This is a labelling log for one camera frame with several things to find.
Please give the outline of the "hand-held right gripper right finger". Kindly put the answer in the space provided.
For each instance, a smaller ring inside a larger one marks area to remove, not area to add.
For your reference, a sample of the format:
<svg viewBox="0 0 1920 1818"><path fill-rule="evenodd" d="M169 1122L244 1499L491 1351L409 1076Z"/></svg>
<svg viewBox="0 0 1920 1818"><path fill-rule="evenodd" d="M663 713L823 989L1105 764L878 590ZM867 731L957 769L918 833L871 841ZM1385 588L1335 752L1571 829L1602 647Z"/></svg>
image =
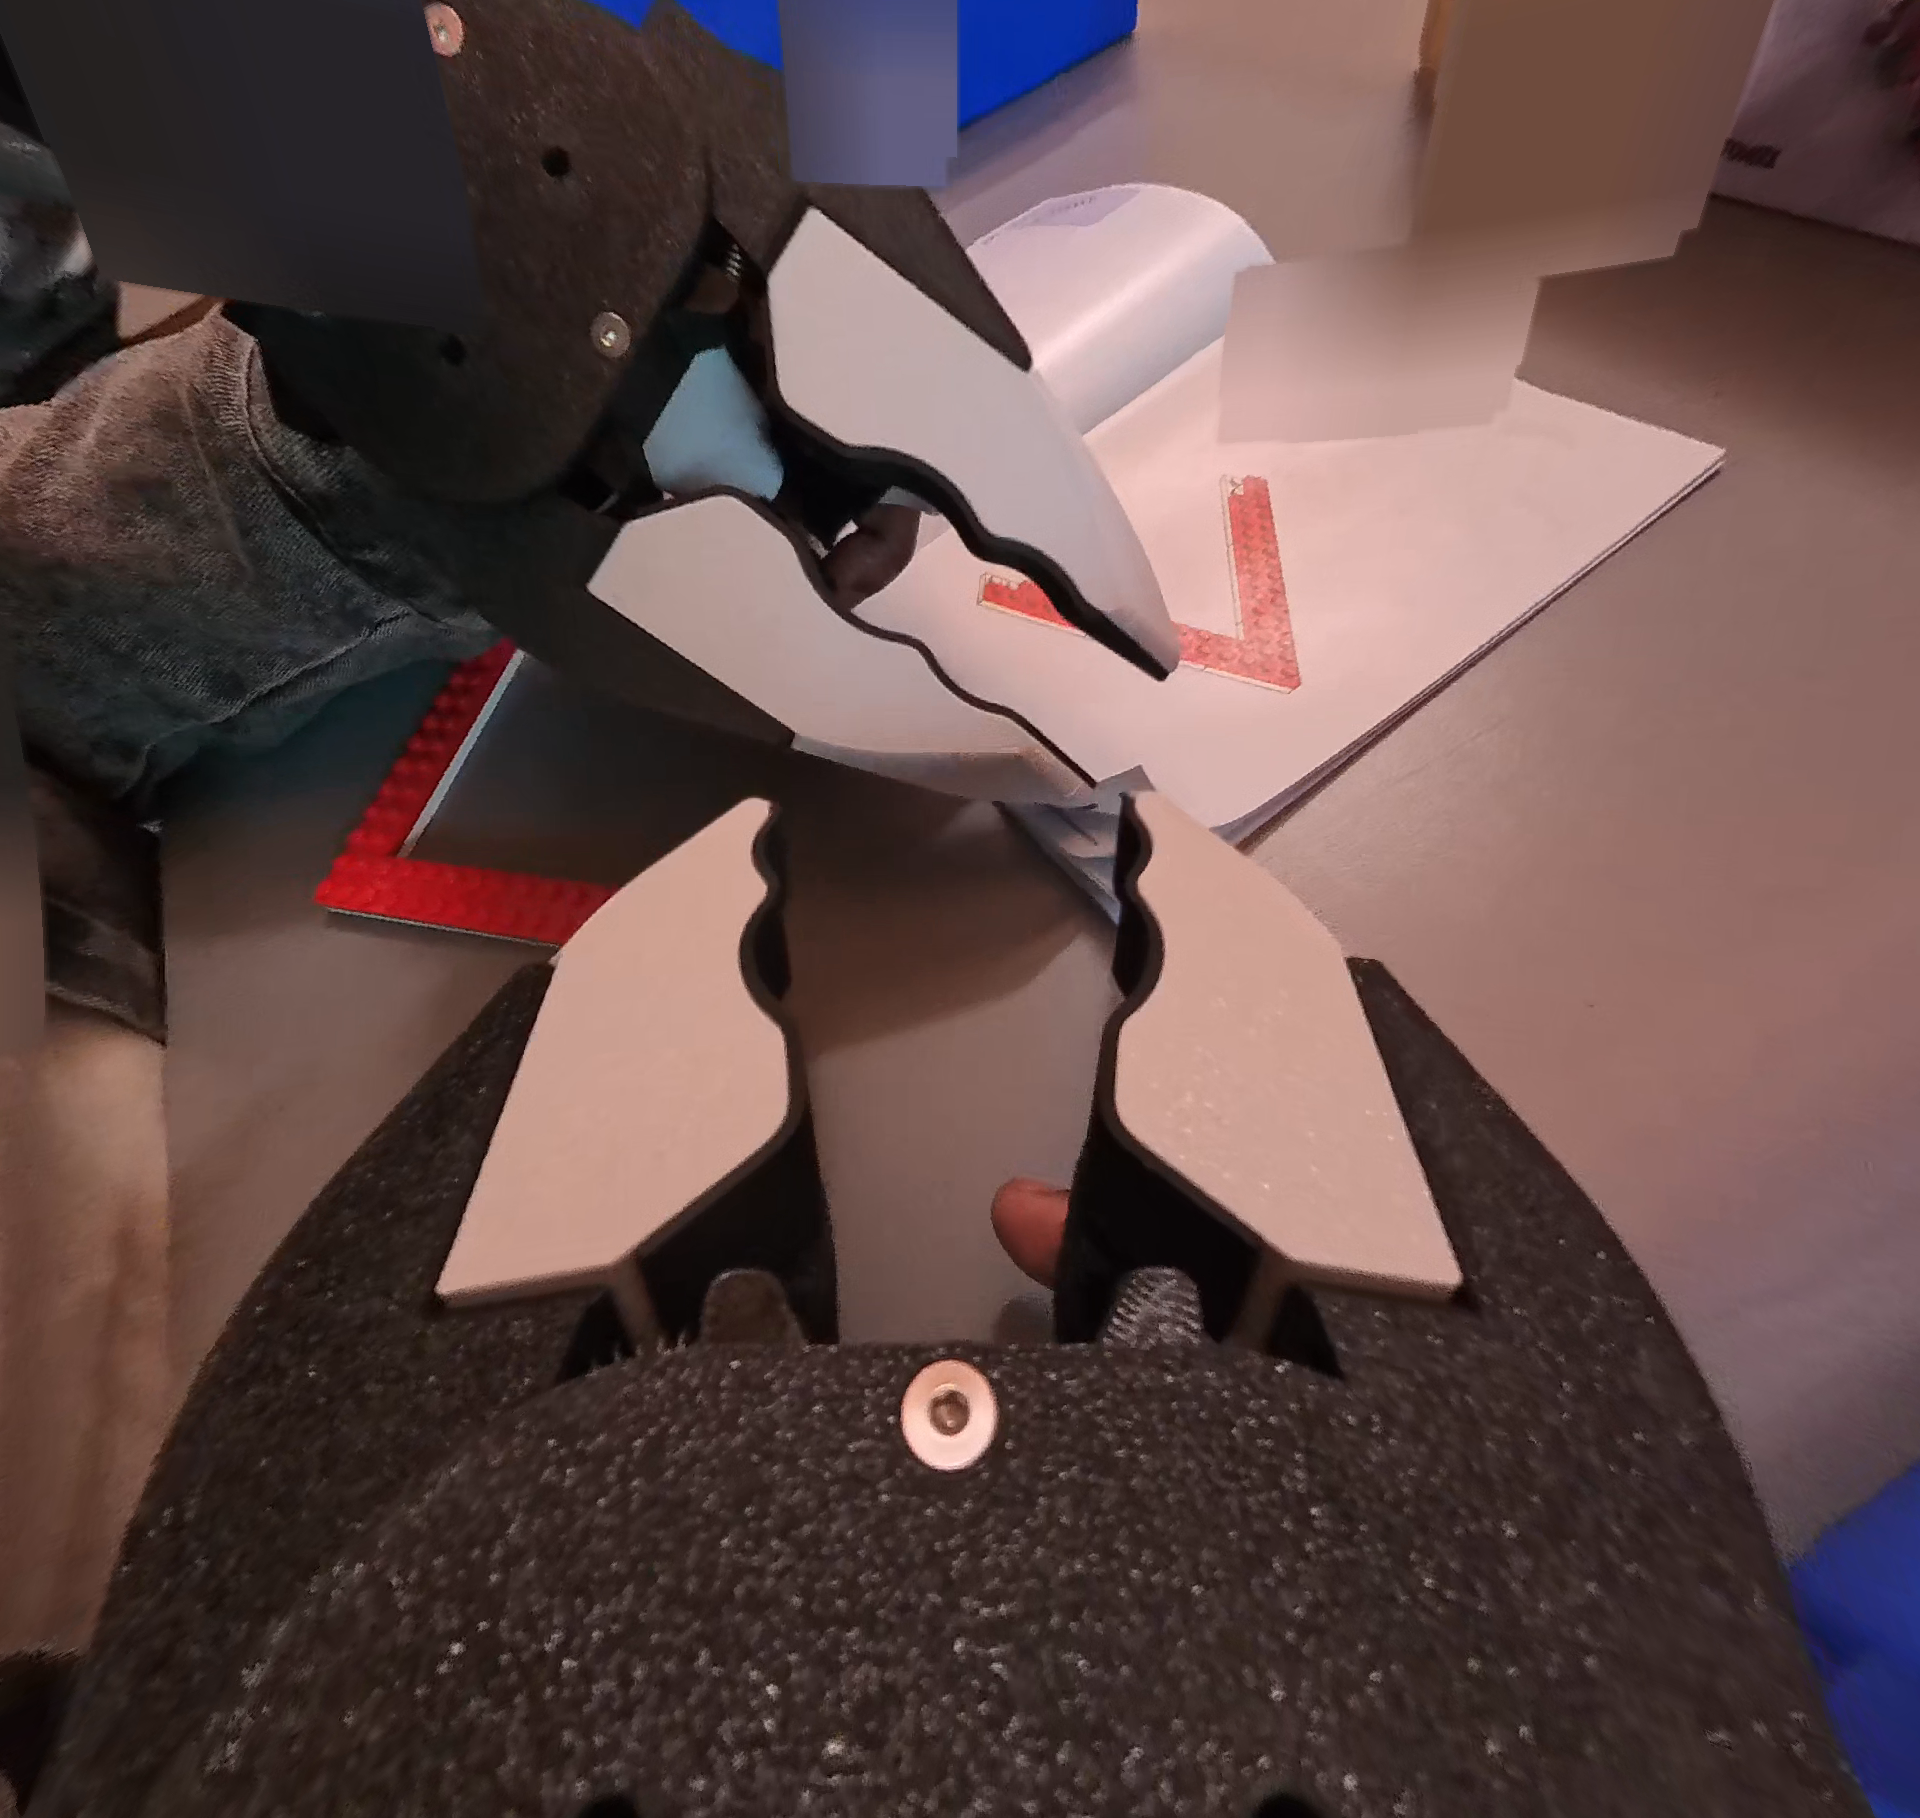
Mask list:
<svg viewBox="0 0 1920 1818"><path fill-rule="evenodd" d="M1464 1268L1348 958L1159 791L1120 813L1117 1005L1091 1098L1091 1326L1169 1269L1264 1346L1287 1289L1445 1304Z"/></svg>

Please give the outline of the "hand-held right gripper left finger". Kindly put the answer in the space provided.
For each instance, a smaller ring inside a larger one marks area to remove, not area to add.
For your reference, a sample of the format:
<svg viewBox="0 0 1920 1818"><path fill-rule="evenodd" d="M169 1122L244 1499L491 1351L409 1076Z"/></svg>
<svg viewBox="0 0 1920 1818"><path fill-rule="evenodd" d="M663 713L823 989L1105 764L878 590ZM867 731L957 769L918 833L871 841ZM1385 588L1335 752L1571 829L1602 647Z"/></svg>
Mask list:
<svg viewBox="0 0 1920 1818"><path fill-rule="evenodd" d="M607 897L550 965L445 1252L451 1307L609 1293L635 1343L732 1271L823 1338L823 1181L797 1037L776 807L748 798Z"/></svg>

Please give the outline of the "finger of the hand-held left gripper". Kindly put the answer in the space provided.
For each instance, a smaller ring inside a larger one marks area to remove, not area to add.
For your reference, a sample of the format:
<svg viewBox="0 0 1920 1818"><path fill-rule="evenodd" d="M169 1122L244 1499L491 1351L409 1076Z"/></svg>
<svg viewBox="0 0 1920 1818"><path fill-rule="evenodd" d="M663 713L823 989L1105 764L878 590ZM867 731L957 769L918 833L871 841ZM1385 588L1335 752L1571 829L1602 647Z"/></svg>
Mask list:
<svg viewBox="0 0 1920 1818"><path fill-rule="evenodd" d="M900 484L967 551L1035 581L1070 626L1140 672L1179 664L1179 630L1063 405L825 210L804 208L765 272L777 414Z"/></svg>
<svg viewBox="0 0 1920 1818"><path fill-rule="evenodd" d="M1088 804L1098 779L923 644L829 604L804 539L734 490L622 526L587 577L604 605L792 733L795 750L927 791Z"/></svg>

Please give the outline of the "long red lego plate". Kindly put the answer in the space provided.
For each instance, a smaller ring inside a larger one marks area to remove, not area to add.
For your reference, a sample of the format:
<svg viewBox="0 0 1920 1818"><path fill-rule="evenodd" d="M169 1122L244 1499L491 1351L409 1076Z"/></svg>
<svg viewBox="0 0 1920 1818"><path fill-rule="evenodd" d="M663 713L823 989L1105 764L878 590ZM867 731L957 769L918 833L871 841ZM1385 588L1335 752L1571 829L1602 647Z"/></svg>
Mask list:
<svg viewBox="0 0 1920 1818"><path fill-rule="evenodd" d="M408 832L419 811L419 804L434 785L439 766L448 755L454 725L448 722L429 722L436 702L445 704L443 689L451 684L451 696L484 694L491 675L502 666L505 647L515 645L510 640L494 644L489 649L456 664L434 691L417 723L396 752L396 758L375 791L367 800L361 815L348 833L341 858L367 861L396 861L402 835Z"/></svg>

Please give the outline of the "lego instruction booklet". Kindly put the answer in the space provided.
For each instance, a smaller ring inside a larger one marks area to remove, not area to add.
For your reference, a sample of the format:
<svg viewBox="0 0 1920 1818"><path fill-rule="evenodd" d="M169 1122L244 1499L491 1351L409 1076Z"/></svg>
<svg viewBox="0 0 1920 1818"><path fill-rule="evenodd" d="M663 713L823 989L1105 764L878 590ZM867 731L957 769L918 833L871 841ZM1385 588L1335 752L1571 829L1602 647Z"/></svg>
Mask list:
<svg viewBox="0 0 1920 1818"><path fill-rule="evenodd" d="M1268 251L1189 190L1043 197L967 255L1140 535L1182 661L1140 675L936 517L858 616L916 636L1101 779L1011 813L1104 904L1120 791L1159 791L1233 843L1255 835L1723 462L1528 383L1466 428L1220 441L1235 273Z"/></svg>

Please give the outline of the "person's left hand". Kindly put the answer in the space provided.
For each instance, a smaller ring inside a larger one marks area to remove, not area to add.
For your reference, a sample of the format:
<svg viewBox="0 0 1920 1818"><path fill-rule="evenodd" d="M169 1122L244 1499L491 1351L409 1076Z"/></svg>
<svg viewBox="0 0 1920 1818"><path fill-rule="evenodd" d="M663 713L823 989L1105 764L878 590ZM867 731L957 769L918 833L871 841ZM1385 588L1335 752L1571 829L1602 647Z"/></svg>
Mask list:
<svg viewBox="0 0 1920 1818"><path fill-rule="evenodd" d="M896 581L918 549L922 510L881 499L835 535L819 558L827 602L852 612Z"/></svg>

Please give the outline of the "person's dark jacket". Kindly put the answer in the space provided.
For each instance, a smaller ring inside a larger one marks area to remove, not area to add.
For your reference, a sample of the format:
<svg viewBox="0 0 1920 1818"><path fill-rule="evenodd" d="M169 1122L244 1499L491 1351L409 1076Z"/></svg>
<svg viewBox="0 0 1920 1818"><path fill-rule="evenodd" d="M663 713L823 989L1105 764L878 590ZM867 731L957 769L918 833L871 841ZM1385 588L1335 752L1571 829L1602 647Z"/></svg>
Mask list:
<svg viewBox="0 0 1920 1818"><path fill-rule="evenodd" d="M49 1002L168 1039L158 833L129 807L26 764Z"/></svg>

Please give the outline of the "person's light trousers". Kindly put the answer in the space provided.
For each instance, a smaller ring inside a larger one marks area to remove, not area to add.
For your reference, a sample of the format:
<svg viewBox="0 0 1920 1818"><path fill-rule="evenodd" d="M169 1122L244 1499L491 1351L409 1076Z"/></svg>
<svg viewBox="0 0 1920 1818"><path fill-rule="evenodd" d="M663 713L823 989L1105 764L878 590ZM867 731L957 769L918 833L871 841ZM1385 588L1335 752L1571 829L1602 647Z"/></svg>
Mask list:
<svg viewBox="0 0 1920 1818"><path fill-rule="evenodd" d="M163 1050L48 1005L1 1076L1 1651L80 1651L174 1410Z"/></svg>

